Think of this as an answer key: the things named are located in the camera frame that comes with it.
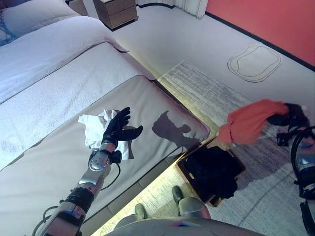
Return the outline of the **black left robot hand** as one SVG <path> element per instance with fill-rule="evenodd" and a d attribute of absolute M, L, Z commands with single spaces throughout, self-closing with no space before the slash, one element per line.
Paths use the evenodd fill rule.
<path fill-rule="evenodd" d="M 103 133 L 101 144 L 111 143 L 117 147 L 119 141 L 130 141 L 138 138 L 143 131 L 142 125 L 135 129 L 124 130 L 124 127 L 129 123 L 130 118 L 130 107 L 126 107 L 119 111 L 115 117 L 110 120 Z"/>

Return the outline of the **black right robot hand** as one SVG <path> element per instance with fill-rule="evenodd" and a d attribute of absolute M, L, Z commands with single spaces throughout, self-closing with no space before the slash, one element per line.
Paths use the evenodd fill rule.
<path fill-rule="evenodd" d="M 289 128 L 295 126 L 309 127 L 310 123 L 305 116 L 302 107 L 297 104 L 285 103 L 288 108 L 286 115 L 272 115 L 267 118 L 267 121 L 272 125 L 277 126 L 289 126 Z"/>

